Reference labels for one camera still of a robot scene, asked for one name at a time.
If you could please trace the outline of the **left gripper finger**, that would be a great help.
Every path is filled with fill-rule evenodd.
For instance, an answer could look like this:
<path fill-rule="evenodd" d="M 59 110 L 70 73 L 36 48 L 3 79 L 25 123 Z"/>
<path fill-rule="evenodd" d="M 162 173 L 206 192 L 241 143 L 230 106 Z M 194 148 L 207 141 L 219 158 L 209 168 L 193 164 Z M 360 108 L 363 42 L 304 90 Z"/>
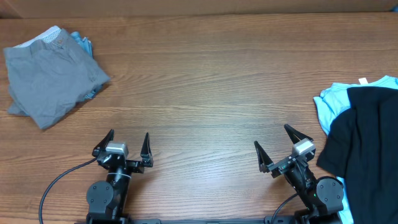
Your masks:
<path fill-rule="evenodd" d="M 141 149 L 141 158 L 144 167 L 153 167 L 154 161 L 152 157 L 152 152 L 150 149 L 150 136 L 149 133 L 146 133 L 144 142 Z"/>
<path fill-rule="evenodd" d="M 108 134 L 93 148 L 92 156 L 98 157 L 100 152 L 105 151 L 106 146 L 114 139 L 114 130 L 111 129 Z"/>

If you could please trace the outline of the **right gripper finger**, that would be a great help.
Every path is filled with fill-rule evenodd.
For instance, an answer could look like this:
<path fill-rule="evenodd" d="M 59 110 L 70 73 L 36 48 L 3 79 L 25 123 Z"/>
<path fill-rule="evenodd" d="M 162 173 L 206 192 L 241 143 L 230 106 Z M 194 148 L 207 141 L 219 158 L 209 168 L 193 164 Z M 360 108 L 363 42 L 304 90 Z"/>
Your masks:
<path fill-rule="evenodd" d="M 309 141 L 313 141 L 313 139 L 310 136 L 307 136 L 300 131 L 297 131 L 293 127 L 291 127 L 289 124 L 284 125 L 284 129 L 286 130 L 290 140 L 292 141 L 293 144 L 297 144 L 303 139 L 308 139 Z"/>
<path fill-rule="evenodd" d="M 270 166 L 274 165 L 272 159 L 257 141 L 254 141 L 254 146 L 256 148 L 259 171 L 263 173 L 270 172 Z"/>

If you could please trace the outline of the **black t-shirt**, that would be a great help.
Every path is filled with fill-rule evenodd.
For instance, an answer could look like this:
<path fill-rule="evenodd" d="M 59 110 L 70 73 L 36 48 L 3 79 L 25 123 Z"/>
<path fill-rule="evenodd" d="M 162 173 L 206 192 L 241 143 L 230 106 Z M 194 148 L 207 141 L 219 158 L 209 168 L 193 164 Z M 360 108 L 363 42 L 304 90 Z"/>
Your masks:
<path fill-rule="evenodd" d="M 397 90 L 349 88 L 317 164 L 345 180 L 355 223 L 397 223 Z"/>

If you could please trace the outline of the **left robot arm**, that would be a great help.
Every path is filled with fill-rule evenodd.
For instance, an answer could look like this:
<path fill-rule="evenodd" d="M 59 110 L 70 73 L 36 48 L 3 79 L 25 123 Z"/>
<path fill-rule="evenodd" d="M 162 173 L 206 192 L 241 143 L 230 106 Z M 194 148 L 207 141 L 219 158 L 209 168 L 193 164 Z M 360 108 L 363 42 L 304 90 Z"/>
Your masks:
<path fill-rule="evenodd" d="M 129 184 L 133 173 L 142 174 L 146 167 L 154 165 L 147 133 L 141 149 L 141 160 L 129 160 L 126 142 L 114 140 L 114 130 L 94 147 L 92 155 L 99 166 L 108 171 L 106 180 L 92 184 L 87 193 L 89 205 L 87 223 L 132 223 L 124 212 Z"/>

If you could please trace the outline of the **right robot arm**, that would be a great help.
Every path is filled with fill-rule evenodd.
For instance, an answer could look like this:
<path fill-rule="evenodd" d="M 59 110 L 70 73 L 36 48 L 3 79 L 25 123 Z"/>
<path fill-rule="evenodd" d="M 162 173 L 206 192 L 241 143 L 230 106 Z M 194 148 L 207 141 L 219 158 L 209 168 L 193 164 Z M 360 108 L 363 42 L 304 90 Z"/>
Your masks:
<path fill-rule="evenodd" d="M 293 143 L 292 153 L 279 162 L 273 162 L 263 147 L 254 142 L 259 171 L 270 172 L 273 178 L 283 175 L 295 190 L 295 194 L 282 202 L 271 217 L 265 217 L 264 222 L 341 223 L 339 212 L 343 209 L 343 183 L 330 176 L 316 178 L 308 166 L 308 161 L 315 157 L 313 139 L 288 124 L 284 125 L 284 129 Z M 295 197 L 300 197 L 305 208 L 293 215 L 280 216 L 282 208 Z"/>

